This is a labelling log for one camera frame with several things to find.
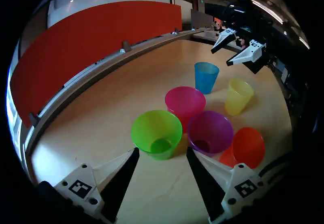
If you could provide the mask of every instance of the cup rim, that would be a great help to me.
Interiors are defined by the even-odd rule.
[[[258,134],[258,136],[260,137],[260,139],[262,140],[262,149],[264,150],[264,152],[265,152],[265,142],[264,142],[264,138],[263,138],[263,136],[261,135],[261,133],[257,130],[257,129],[255,129],[255,128],[253,128],[253,127],[242,127],[242,128],[240,128],[235,134],[234,134],[234,137],[233,137],[233,142],[232,142],[232,145],[231,145],[231,148],[232,148],[232,154],[233,154],[233,157],[234,157],[234,159],[237,161],[237,159],[236,159],[236,157],[235,157],[235,154],[234,154],[234,148],[235,148],[235,139],[237,139],[237,135],[238,135],[238,133],[239,132],[241,132],[241,131],[244,131],[244,130],[253,130],[255,133],[257,133]]]
[[[133,126],[134,126],[134,123],[136,122],[136,120],[137,120],[139,117],[141,117],[142,115],[144,115],[144,114],[146,114],[146,113],[148,113],[148,112],[153,112],[153,111],[162,111],[162,112],[165,112],[165,113],[169,114],[169,115],[172,116],[172,117],[175,117],[175,118],[178,120],[178,122],[179,122],[179,124],[180,124],[180,126],[181,126],[181,134],[180,134],[180,138],[177,140],[178,142],[177,142],[174,146],[172,146],[172,147],[170,147],[169,149],[167,149],[166,151],[163,151],[163,152],[160,152],[160,153],[152,153],[152,152],[149,152],[149,151],[145,151],[145,150],[143,150],[140,146],[138,146],[138,145],[134,142],[134,140],[133,140],[133,138],[132,138]],[[132,124],[132,128],[131,128],[131,138],[132,138],[133,144],[134,144],[137,148],[139,148],[141,151],[143,151],[143,152],[145,152],[145,153],[147,153],[147,154],[152,154],[152,155],[160,155],[160,154],[164,154],[164,153],[166,153],[167,151],[176,148],[177,145],[179,144],[181,138],[182,138],[182,135],[183,135],[183,128],[182,128],[182,124],[181,124],[180,120],[178,119],[178,117],[175,116],[173,113],[170,113],[170,112],[168,112],[168,111],[166,111],[166,110],[161,110],[161,109],[149,110],[149,111],[146,111],[146,112],[142,113],[141,115],[139,115],[139,116],[135,119],[135,121],[134,121],[133,124]]]
[[[233,125],[231,124],[231,122],[228,120],[228,118],[225,117],[224,115],[222,115],[221,113],[218,113],[218,112],[215,112],[215,111],[212,111],[212,110],[207,110],[207,111],[202,111],[202,112],[200,112],[200,113],[197,113],[195,116],[193,116],[193,117],[190,119],[190,121],[189,121],[189,123],[188,123],[188,127],[187,127],[188,140],[189,140],[190,144],[192,144],[194,147],[196,147],[197,149],[199,149],[199,151],[202,152],[202,153],[205,153],[205,154],[217,154],[217,153],[220,153],[220,152],[206,152],[206,151],[200,149],[198,146],[196,146],[196,145],[192,142],[192,139],[190,138],[190,135],[189,135],[189,129],[190,129],[190,125],[191,125],[192,121],[193,121],[196,117],[198,117],[200,114],[203,114],[203,113],[205,113],[205,112],[213,112],[213,113],[216,113],[216,114],[219,114],[219,115],[223,116],[223,117],[225,118],[225,120],[226,120],[227,122],[229,122],[229,124],[230,124],[230,126],[231,126],[231,128],[232,128],[232,132],[233,132],[233,139],[234,139],[234,128],[233,128]]]
[[[201,91],[199,91],[198,89],[196,89],[196,88],[194,88],[194,87],[184,85],[184,86],[177,86],[177,87],[175,87],[175,88],[172,88],[171,90],[169,90],[169,91],[166,93],[166,95],[165,95],[165,97],[164,97],[164,103],[165,103],[166,107],[168,108],[168,111],[169,111],[169,112],[172,111],[175,115],[178,115],[178,116],[180,116],[180,117],[192,117],[192,116],[193,116],[193,115],[186,115],[186,114],[182,114],[182,113],[177,113],[174,109],[170,108],[170,107],[168,106],[168,104],[166,103],[166,98],[167,98],[168,94],[169,94],[171,91],[173,91],[173,90],[175,90],[175,89],[178,89],[178,88],[190,88],[190,89],[192,89],[193,91],[198,92],[200,95],[202,95],[202,98],[204,98],[203,107],[202,107],[198,112],[200,112],[201,110],[203,110],[203,109],[205,108],[205,106],[206,106],[206,98],[205,98],[205,95],[204,95]]]
[[[252,91],[251,96],[254,95],[253,87],[252,87],[249,83],[247,83],[246,81],[244,81],[244,80],[242,80],[242,79],[240,79],[240,78],[232,78],[232,79],[230,80],[230,82],[229,82],[229,86],[233,89],[234,92],[236,92],[237,94],[242,95],[242,96],[248,96],[248,95],[243,94],[243,93],[240,93],[240,92],[238,92],[237,90],[234,89],[234,87],[232,86],[232,82],[233,82],[234,80],[238,80],[238,81],[241,81],[241,82],[243,82],[244,84],[246,84],[246,85],[249,87],[249,89]]]
[[[216,74],[216,73],[219,73],[219,72],[220,72],[220,69],[219,69],[219,67],[218,67],[217,65],[212,64],[212,63],[209,63],[209,62],[197,62],[197,63],[195,63],[194,66],[195,66],[195,68],[198,69],[199,71],[201,71],[201,70],[200,70],[199,68],[197,68],[197,66],[200,65],[200,64],[208,64],[208,65],[212,65],[214,68],[217,69],[217,72],[215,72],[215,73],[208,73],[208,72],[204,72],[204,71],[202,71],[203,73],[206,73],[206,74],[212,75],[212,74]]]

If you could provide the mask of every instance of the wooden table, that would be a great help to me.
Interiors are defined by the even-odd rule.
[[[130,130],[134,120],[152,109],[166,109],[165,94],[172,88],[194,87],[194,64],[204,61],[220,68],[206,109],[226,116],[234,130],[250,126],[266,143],[258,172],[292,146],[287,142],[291,124],[279,85],[267,67],[254,75],[242,64],[227,67],[234,52],[211,45],[177,40],[122,66],[86,90],[47,128],[32,155],[39,181],[55,185],[81,163],[97,166],[134,147]],[[238,116],[224,110],[228,82],[247,81],[255,97]],[[185,156],[183,135],[173,158],[156,161],[141,153],[118,213],[118,223],[208,223],[198,186]]]

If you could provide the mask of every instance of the pink plastic cup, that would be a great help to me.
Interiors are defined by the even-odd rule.
[[[233,138],[231,123],[222,114],[214,111],[198,113],[188,124],[189,144],[209,157],[229,148]]]
[[[176,115],[181,124],[183,133],[187,132],[190,119],[204,110],[206,99],[204,94],[189,86],[180,86],[168,91],[165,104],[170,113]]]

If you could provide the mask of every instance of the cup bottom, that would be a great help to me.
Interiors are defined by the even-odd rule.
[[[151,145],[151,153],[163,153],[171,148],[171,143],[167,139],[157,139]]]
[[[201,149],[204,152],[208,153],[210,151],[210,146],[209,146],[208,142],[206,142],[204,140],[196,140],[196,141],[193,142],[193,144],[197,148]]]

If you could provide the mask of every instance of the red divider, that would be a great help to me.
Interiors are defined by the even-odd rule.
[[[24,125],[62,86],[89,65],[122,48],[175,28],[181,30],[180,6],[126,1],[79,11],[43,32],[26,50],[11,77],[15,107]]]
[[[218,18],[214,17],[214,21],[217,21],[220,25],[222,24],[222,21],[219,20]]]

